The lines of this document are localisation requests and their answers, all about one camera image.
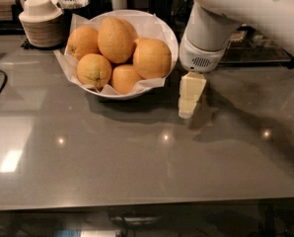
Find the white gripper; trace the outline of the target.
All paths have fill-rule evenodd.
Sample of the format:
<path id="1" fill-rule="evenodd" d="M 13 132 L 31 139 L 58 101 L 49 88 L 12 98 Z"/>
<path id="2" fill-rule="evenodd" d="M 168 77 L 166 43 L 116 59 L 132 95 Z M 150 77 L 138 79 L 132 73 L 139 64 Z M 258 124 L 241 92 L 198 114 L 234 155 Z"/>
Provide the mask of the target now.
<path id="1" fill-rule="evenodd" d="M 180 83 L 179 116 L 192 117 L 206 85 L 200 73 L 214 70 L 223 57 L 231 34 L 241 23 L 194 3 L 180 44 L 180 62 L 188 72 Z"/>

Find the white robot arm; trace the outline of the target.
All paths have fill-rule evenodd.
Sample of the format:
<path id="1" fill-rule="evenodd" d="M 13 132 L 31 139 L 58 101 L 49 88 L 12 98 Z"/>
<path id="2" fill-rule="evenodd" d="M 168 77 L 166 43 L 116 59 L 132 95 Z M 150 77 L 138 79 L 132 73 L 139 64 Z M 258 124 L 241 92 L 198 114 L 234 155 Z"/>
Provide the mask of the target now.
<path id="1" fill-rule="evenodd" d="M 217 67 L 231 34 L 242 24 L 294 56 L 294 0 L 193 0 L 179 54 L 188 71 L 180 85 L 181 118 L 193 115 L 206 84 L 203 75 Z"/>

